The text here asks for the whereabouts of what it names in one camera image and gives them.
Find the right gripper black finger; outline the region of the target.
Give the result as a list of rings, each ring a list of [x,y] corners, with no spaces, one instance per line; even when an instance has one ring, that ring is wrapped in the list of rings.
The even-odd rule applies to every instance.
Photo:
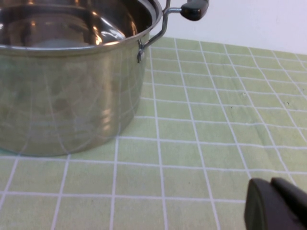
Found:
[[[305,230],[307,193],[281,177],[252,178],[244,221],[247,230]]]

